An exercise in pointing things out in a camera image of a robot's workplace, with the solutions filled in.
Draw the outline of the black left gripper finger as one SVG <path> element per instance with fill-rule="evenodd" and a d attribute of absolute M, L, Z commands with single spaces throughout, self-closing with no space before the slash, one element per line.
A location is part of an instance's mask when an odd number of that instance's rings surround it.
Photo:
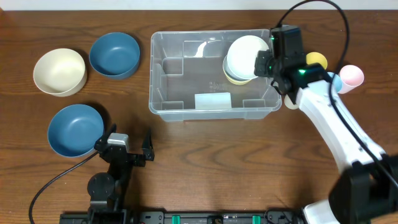
<path fill-rule="evenodd" d="M 146 133 L 146 136 L 143 140 L 142 147 L 143 155 L 145 157 L 145 160 L 147 161 L 153 161 L 155 157 L 154 153 L 154 148 L 152 144 L 152 132 L 151 129 L 148 130 Z"/>
<path fill-rule="evenodd" d="M 108 139 L 112 133 L 116 132 L 116 124 L 112 124 L 111 127 L 95 142 L 94 149 L 96 151 L 105 151 L 108 147 Z"/>

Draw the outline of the yellow cup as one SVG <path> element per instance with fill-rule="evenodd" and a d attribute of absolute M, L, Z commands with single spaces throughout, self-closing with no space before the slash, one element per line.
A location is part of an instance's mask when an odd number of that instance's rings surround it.
<path fill-rule="evenodd" d="M 328 62 L 326 57 L 319 52 L 310 52 L 306 55 L 307 65 L 319 63 L 325 70 L 327 69 Z"/>

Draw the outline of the cream cup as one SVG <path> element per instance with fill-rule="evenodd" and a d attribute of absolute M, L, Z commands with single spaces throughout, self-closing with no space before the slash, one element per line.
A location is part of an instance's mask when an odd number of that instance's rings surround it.
<path fill-rule="evenodd" d="M 290 110 L 297 110 L 299 108 L 298 105 L 292 102 L 288 95 L 285 95 L 284 97 L 284 104 Z"/>

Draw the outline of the white small bowl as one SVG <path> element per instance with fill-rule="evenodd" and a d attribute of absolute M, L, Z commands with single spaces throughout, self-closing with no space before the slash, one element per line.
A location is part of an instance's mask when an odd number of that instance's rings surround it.
<path fill-rule="evenodd" d="M 255 62 L 259 51 L 269 50 L 268 44 L 260 37 L 245 35 L 230 46 L 227 57 L 232 71 L 241 78 L 254 79 Z"/>

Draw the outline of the light blue cup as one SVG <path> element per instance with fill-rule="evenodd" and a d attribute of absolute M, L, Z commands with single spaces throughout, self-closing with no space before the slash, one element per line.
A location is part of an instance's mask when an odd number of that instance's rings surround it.
<path fill-rule="evenodd" d="M 340 76 L 333 72 L 328 72 L 328 74 L 331 78 L 333 78 L 333 86 L 335 88 L 335 91 L 337 93 L 339 93 L 343 87 L 343 82 L 342 82 Z"/>

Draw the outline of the pink cup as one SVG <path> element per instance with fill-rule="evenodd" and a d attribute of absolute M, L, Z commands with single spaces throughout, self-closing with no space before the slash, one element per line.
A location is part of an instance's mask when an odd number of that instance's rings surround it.
<path fill-rule="evenodd" d="M 360 86 L 364 81 L 363 71 L 355 65 L 345 65 L 339 72 L 342 87 L 339 94 L 348 93 Z"/>

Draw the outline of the clear plastic storage bin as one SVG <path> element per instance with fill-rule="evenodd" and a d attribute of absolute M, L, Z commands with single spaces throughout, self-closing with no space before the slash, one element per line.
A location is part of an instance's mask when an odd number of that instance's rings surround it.
<path fill-rule="evenodd" d="M 149 109 L 164 121 L 263 119 L 282 106 L 271 79 L 231 83 L 223 70 L 230 45 L 268 30 L 156 32 L 150 40 Z"/>

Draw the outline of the light blue small bowl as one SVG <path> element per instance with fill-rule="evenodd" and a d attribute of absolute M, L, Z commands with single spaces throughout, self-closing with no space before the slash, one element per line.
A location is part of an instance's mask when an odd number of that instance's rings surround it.
<path fill-rule="evenodd" d="M 241 77 L 238 77 L 233 71 L 232 69 L 230 69 L 229 65 L 228 65 L 228 57 L 226 56 L 223 60 L 223 70 L 227 71 L 227 73 L 229 74 L 229 76 L 231 76 L 233 79 L 235 80 L 249 80 L 249 79 L 244 79 Z"/>

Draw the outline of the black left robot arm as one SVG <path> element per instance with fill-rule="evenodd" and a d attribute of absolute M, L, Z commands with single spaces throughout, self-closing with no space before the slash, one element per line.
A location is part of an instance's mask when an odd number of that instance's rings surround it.
<path fill-rule="evenodd" d="M 128 135 L 117 133 L 115 124 L 95 142 L 94 149 L 109 168 L 88 182 L 88 223 L 134 223 L 133 213 L 123 207 L 124 198 L 133 168 L 154 160 L 151 131 L 145 135 L 141 154 L 129 152 Z"/>

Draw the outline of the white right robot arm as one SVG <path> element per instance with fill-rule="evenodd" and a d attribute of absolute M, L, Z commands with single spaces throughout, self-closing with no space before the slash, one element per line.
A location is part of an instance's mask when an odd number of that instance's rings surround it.
<path fill-rule="evenodd" d="M 369 223 L 397 211 L 397 157 L 388 156 L 346 109 L 319 64 L 307 64 L 301 31 L 270 31 L 270 49 L 260 50 L 255 75 L 272 78 L 276 91 L 303 111 L 329 147 L 340 178 L 328 198 L 303 207 L 304 223 Z"/>

